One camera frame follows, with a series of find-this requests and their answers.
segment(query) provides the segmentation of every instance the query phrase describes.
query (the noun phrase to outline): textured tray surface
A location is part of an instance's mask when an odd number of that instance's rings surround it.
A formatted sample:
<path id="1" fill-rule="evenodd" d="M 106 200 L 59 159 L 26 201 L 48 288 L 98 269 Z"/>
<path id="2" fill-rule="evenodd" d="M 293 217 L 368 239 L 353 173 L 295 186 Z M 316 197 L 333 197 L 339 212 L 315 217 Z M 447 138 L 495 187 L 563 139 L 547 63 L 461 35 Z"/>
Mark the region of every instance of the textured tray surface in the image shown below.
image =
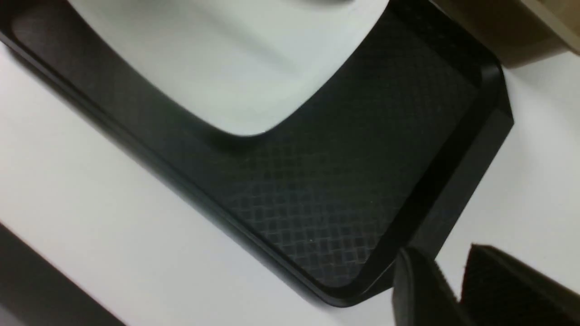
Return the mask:
<path id="1" fill-rule="evenodd" d="M 199 137 L 191 115 L 66 2 L 36 6 L 12 27 L 109 117 L 329 287 L 357 276 L 478 91 L 387 10 L 293 116 L 250 146 L 224 148 Z"/>

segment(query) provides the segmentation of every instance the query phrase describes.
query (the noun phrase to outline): black tray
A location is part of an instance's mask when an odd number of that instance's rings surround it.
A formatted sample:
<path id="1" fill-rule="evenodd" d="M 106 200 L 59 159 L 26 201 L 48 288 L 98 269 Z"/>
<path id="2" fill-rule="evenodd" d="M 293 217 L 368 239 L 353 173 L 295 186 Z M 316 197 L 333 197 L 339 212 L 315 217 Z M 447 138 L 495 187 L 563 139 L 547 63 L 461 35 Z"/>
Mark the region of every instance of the black tray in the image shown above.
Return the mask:
<path id="1" fill-rule="evenodd" d="M 307 103 L 252 138 L 165 97 L 64 0 L 0 1 L 0 32 L 104 130 L 335 306 L 388 289 L 400 247 L 437 254 L 513 124 L 497 60 L 427 0 L 391 0 Z"/>

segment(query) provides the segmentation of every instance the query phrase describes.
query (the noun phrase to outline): white surface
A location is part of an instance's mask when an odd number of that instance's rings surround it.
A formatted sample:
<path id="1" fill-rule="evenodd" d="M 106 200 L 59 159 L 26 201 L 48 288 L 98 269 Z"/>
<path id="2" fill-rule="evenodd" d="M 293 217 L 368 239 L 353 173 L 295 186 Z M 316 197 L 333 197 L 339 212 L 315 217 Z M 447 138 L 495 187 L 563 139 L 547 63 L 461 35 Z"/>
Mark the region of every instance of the white surface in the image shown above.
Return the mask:
<path id="1" fill-rule="evenodd" d="M 388 0 L 69 0 L 139 73 L 209 124 L 263 133 L 310 98 Z"/>
<path id="2" fill-rule="evenodd" d="M 393 325 L 391 292 L 308 301 L 99 133 L 0 46 L 0 222 L 128 326 Z M 580 59 L 507 72 L 516 126 L 438 262 L 472 242 L 580 292 Z"/>

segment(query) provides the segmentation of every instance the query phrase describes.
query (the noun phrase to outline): white plate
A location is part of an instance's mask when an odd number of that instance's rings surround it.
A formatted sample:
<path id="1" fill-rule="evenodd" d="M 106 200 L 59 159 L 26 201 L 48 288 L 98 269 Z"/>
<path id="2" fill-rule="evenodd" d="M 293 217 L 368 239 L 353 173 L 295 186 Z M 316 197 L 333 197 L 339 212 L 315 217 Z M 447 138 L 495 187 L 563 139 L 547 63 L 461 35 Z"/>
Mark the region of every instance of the white plate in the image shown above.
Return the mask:
<path id="1" fill-rule="evenodd" d="M 205 122 L 258 135 L 348 59 L 389 0 L 69 0 L 133 68 Z"/>

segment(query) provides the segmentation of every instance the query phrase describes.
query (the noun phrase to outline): beige object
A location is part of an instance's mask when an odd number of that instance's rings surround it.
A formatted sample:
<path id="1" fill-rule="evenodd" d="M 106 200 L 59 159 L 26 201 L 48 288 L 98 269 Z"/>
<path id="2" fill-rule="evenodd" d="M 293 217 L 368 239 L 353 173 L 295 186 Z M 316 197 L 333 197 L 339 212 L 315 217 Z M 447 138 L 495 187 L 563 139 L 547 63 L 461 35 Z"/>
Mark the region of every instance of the beige object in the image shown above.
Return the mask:
<path id="1" fill-rule="evenodd" d="M 508 67 L 580 54 L 580 0 L 432 0 Z"/>

